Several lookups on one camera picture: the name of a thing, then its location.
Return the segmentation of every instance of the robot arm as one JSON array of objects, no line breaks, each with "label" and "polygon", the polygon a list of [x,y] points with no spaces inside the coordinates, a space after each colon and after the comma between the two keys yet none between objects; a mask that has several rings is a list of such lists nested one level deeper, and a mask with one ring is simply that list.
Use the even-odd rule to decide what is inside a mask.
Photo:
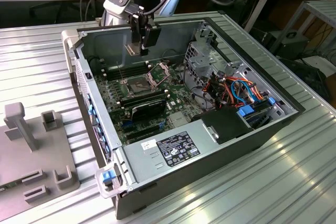
[{"label": "robot arm", "polygon": [[[146,55],[148,47],[154,46],[160,35],[160,27],[154,19],[154,13],[161,16],[173,15],[179,0],[105,0],[105,26],[128,23],[132,31],[131,43],[126,45],[130,55]],[[232,5],[236,0],[220,2],[210,0],[217,5]]]}]

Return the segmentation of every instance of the power supply label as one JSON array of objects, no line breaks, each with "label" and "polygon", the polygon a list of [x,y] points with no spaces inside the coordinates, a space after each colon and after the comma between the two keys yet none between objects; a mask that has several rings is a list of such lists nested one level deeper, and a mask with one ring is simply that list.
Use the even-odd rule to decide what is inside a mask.
[{"label": "power supply label", "polygon": [[195,143],[186,131],[164,140],[157,141],[156,144],[166,160],[166,163],[170,167],[178,165],[200,154]]}]

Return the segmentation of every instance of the aluminum extrusion table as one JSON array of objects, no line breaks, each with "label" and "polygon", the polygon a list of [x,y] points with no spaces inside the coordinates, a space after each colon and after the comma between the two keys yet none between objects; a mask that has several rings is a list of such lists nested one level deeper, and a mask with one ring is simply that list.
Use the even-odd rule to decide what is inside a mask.
[{"label": "aluminum extrusion table", "polygon": [[[200,16],[204,14],[175,18]],[[93,178],[98,167],[60,40],[62,30],[96,23],[0,30],[0,113],[6,102],[13,101],[22,101],[28,118],[50,109],[62,113],[81,182],[79,189],[4,223],[335,223],[335,109],[229,17],[216,12],[207,16],[306,111],[260,149],[121,221],[115,219],[112,201],[99,195]],[[218,47],[235,59],[226,44]]]},{"label": "aluminum extrusion table", "polygon": [[[304,23],[299,28],[300,33],[304,33],[308,25],[311,23],[314,17],[317,17],[324,21],[326,24],[332,26],[336,29],[336,1],[303,1],[296,12],[293,14],[291,19],[288,21],[285,28],[282,30],[281,34],[277,40],[273,43],[270,52],[274,53],[279,47],[282,40],[287,35],[289,29],[295,24],[295,22],[300,18],[303,11],[309,11],[309,17],[304,21]],[[336,37],[332,40],[326,48],[334,45],[336,43]]]}]

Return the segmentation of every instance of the metal shelf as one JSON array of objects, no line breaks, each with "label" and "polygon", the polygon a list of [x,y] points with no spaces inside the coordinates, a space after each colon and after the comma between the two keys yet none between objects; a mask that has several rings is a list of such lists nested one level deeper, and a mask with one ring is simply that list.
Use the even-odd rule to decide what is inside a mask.
[{"label": "metal shelf", "polygon": [[285,28],[282,30],[282,33],[273,43],[271,49],[269,50],[270,52],[274,53],[276,51],[282,40],[287,35],[289,29],[292,28],[297,19],[300,18],[301,14],[305,10],[310,12],[310,16],[299,28],[300,33],[305,31],[314,17],[321,19],[333,28],[336,28],[336,1],[303,1],[291,19],[288,21]]}]

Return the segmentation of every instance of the blue connector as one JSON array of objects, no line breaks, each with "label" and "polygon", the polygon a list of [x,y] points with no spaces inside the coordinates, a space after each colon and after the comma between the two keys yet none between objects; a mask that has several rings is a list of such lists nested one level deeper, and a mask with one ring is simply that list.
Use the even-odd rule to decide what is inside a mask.
[{"label": "blue connector", "polygon": [[164,127],[164,122],[162,122],[162,123],[159,123],[159,127],[160,127],[160,130],[162,130],[162,129],[163,129],[163,127]]},{"label": "blue connector", "polygon": [[89,109],[88,109],[89,115],[92,115],[92,110],[93,110],[93,106],[92,104],[90,104]]},{"label": "blue connector", "polygon": [[106,172],[103,172],[103,183],[108,184],[111,182],[114,178],[116,178],[116,174],[114,170],[108,170]]},{"label": "blue connector", "polygon": [[273,97],[268,98],[268,101],[271,105],[273,105],[275,103],[275,100],[274,100]]},{"label": "blue connector", "polygon": [[254,109],[250,105],[241,106],[238,110],[241,116],[246,116],[254,112]]}]

